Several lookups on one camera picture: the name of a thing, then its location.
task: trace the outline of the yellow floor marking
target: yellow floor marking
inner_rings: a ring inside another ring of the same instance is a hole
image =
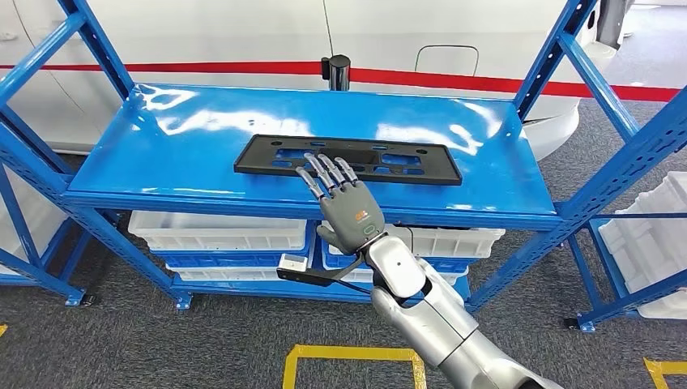
[[[668,389],[664,375],[687,374],[687,361],[649,361],[644,358],[644,365],[654,380],[656,389]]]
[[[283,389],[296,388],[298,358],[359,359],[366,361],[410,361],[415,389],[427,389],[425,364],[410,348],[313,346],[296,344],[286,356]]]

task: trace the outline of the shelf top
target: shelf top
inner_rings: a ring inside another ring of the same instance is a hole
[[[555,216],[514,106],[507,100],[137,84],[69,186],[68,196],[222,202],[289,208],[317,203],[299,177],[234,173],[254,134],[439,143],[461,186],[368,182],[383,210]]]

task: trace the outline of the white plastic crate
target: white plastic crate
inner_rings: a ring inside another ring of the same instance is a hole
[[[19,209],[21,209],[26,220],[33,244],[36,246],[36,251],[43,255],[67,216],[21,177],[7,168],[5,170],[19,203]],[[0,247],[28,262],[7,207],[2,200],[0,200]],[[0,275],[16,276],[17,273],[0,265]]]
[[[386,225],[386,231],[399,237],[420,257],[438,258],[488,258],[492,245],[506,231],[504,229],[423,229]],[[332,254],[341,254],[336,247],[329,246]]]
[[[312,266],[313,257],[310,255],[307,267]],[[277,281],[277,268],[269,267],[170,267],[184,281]]]
[[[468,272],[468,267],[465,267],[465,271],[460,272],[460,273],[439,273],[441,277],[443,277],[446,282],[453,286],[455,285],[455,282],[458,280],[458,278],[467,276]],[[346,282],[364,282],[371,284],[372,283],[372,270],[371,269],[353,269],[350,273],[348,273],[346,276],[344,276],[342,281]]]
[[[656,189],[616,213],[687,212],[687,173],[670,172]],[[615,219],[599,227],[608,251],[633,293],[687,268],[681,219]],[[687,318],[687,289],[638,308],[646,318]]]
[[[129,232],[151,250],[299,250],[306,220],[134,211]]]

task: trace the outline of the silver robotic arm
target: silver robotic arm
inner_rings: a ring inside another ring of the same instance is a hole
[[[376,280],[371,292],[374,309],[403,334],[425,363],[438,367],[454,387],[562,389],[505,355],[483,336],[458,293],[400,239],[384,233],[382,211],[345,160],[335,158],[342,174],[327,156],[315,158],[305,154],[305,158],[329,194],[307,171],[297,168],[333,228],[332,231],[321,225],[318,234],[343,253],[358,254],[358,260],[340,271],[308,271],[282,261],[285,264],[280,263],[280,277],[328,284],[366,261]],[[416,295],[422,296],[420,301],[405,306],[406,300]]]
[[[398,238],[393,245],[405,245]],[[377,270],[378,263],[399,259],[385,258],[389,251],[369,248],[368,263]],[[415,260],[412,253],[409,260]],[[423,259],[416,259],[425,277],[425,285],[418,292],[424,297],[410,307],[403,307],[399,299],[383,286],[372,290],[374,309],[397,328],[425,363],[438,367],[451,385],[466,389],[562,389],[556,383],[520,365],[505,355],[477,330],[477,321],[465,310],[463,299]]]

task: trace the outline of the gray floor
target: gray floor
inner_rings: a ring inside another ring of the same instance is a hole
[[[671,15],[682,12],[675,10]],[[632,47],[631,41],[626,45]],[[645,122],[661,104],[628,106]],[[578,131],[540,164],[554,198],[565,199],[621,146],[594,102],[583,101],[580,113]],[[627,207],[667,171],[686,169],[687,151],[671,156],[609,210]],[[122,232],[127,222],[120,223]],[[471,267],[473,289],[526,238],[526,233],[507,233],[492,258]],[[608,296],[589,238],[580,234],[580,243]],[[0,288],[0,323],[9,326],[0,337],[0,388],[280,387],[284,359],[294,344],[407,347],[368,305],[197,296],[190,312],[179,314],[98,242],[87,248],[72,282],[87,287],[99,302],[67,309],[60,297],[40,289]],[[652,388],[643,358],[687,360],[687,323],[619,318],[594,335],[561,327],[562,318],[587,308],[570,252],[555,249],[477,318],[482,332],[511,356],[566,388]],[[685,376],[667,381],[670,388],[687,387]],[[430,389],[448,387],[429,369],[427,382]],[[412,387],[411,367],[407,362],[304,360],[298,364],[297,387]]]

